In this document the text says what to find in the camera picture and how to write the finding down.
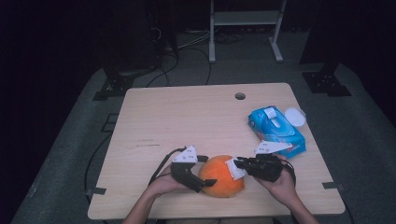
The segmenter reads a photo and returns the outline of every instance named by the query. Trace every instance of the gray carpet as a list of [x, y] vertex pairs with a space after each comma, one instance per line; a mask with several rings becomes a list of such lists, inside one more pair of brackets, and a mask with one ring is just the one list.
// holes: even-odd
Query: gray carpet
[[[318, 71], [321, 64], [299, 65], [308, 33], [280, 33], [278, 45], [283, 63], [275, 61], [268, 36], [244, 35], [242, 41], [234, 44], [216, 45], [217, 61], [210, 65], [211, 68], [203, 54], [207, 55], [208, 51], [206, 41], [191, 46], [195, 49], [183, 49], [177, 67], [167, 74], [169, 84], [205, 85], [209, 71], [209, 85], [289, 83], [301, 109], [307, 114], [311, 131], [334, 181], [345, 187], [340, 193], [355, 222], [394, 223], [395, 128], [363, 88], [357, 75], [342, 64], [335, 75], [352, 96], [329, 97], [325, 93], [311, 93], [302, 72]], [[180, 34], [178, 44], [194, 38], [196, 36]], [[164, 57], [163, 69], [169, 70], [175, 63], [175, 58]], [[138, 77], [133, 87], [146, 87], [161, 72], [156, 70]], [[105, 79], [103, 70], [92, 75], [13, 223], [100, 223], [87, 217], [89, 203], [84, 182], [87, 177], [88, 189], [95, 187], [109, 143], [106, 130], [111, 130], [114, 125], [109, 123], [104, 131], [103, 127], [110, 114], [119, 113], [123, 100], [122, 97], [92, 100]], [[161, 76], [150, 87], [167, 84], [165, 76]], [[290, 217], [278, 219], [282, 223], [291, 223]], [[321, 223], [351, 223], [347, 212], [318, 216], [318, 219]], [[120, 220], [107, 223], [120, 223]]]

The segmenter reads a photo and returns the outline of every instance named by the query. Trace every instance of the hole in table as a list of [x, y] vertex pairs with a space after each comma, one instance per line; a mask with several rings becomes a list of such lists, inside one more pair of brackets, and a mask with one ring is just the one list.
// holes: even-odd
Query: hole in table
[[245, 100], [245, 98], [247, 98], [247, 97], [246, 97], [246, 95], [245, 95], [244, 93], [242, 93], [242, 92], [237, 92], [237, 93], [235, 94], [235, 98], [236, 98], [237, 100]]

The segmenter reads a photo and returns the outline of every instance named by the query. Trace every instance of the dark background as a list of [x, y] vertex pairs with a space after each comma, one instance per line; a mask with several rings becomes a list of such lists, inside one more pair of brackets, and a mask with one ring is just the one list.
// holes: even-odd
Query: dark background
[[[217, 8], [277, 7], [267, 2], [219, 0]], [[164, 7], [172, 1], [157, 3], [2, 1], [0, 222], [14, 216], [94, 72], [104, 63], [158, 65], [161, 54], [152, 44], [150, 27], [173, 24], [171, 34], [208, 28], [209, 1], [174, 0], [173, 16]], [[396, 125], [395, 5], [390, 0], [289, 0], [282, 30], [312, 28], [301, 63], [324, 63], [336, 55]]]

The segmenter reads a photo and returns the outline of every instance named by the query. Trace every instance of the blue package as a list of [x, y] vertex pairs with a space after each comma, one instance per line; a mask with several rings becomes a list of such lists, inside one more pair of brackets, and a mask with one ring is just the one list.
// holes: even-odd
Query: blue package
[[274, 105], [251, 112], [248, 125], [261, 140], [292, 144], [293, 147], [278, 151], [287, 159], [306, 151], [303, 135]]

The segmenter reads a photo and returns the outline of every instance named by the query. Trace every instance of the white shelf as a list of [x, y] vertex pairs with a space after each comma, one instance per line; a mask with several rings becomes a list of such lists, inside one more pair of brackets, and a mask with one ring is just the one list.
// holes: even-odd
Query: white shelf
[[214, 25], [276, 24], [278, 15], [278, 10], [215, 12]]

